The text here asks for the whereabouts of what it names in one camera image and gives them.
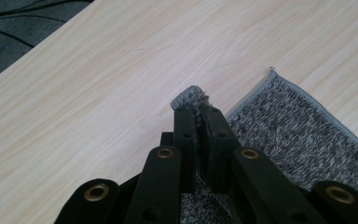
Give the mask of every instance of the gray cloth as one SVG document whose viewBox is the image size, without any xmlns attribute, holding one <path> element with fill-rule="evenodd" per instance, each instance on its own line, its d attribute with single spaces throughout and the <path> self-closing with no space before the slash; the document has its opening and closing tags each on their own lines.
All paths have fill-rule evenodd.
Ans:
<svg viewBox="0 0 358 224">
<path fill-rule="evenodd" d="M 198 112 L 205 99 L 200 88 L 190 87 L 172 107 L 193 105 Z M 295 185 L 310 189 L 315 182 L 335 180 L 358 190 L 358 138 L 275 71 L 227 121 L 243 146 L 264 151 Z M 197 180 L 199 195 L 183 196 L 181 223 L 231 223 L 224 200 Z"/>
<path fill-rule="evenodd" d="M 14 8 L 24 7 L 29 4 L 39 2 L 33 7 L 42 6 L 49 3 L 58 2 L 58 0 L 16 0 L 16 1 L 0 1 L 0 12 L 11 10 Z M 44 18 L 35 17 L 16 17 L 0 20 L 0 31 L 14 35 L 32 45 L 39 44 L 42 40 L 60 28 L 65 21 L 70 20 L 84 7 L 88 6 L 87 2 L 73 2 L 55 7 L 48 7 L 33 12 L 16 14 L 12 16 L 44 16 L 58 19 L 55 21 Z M 10 37 L 0 34 L 0 73 L 11 66 L 20 57 L 32 48 L 14 40 Z"/>
</svg>

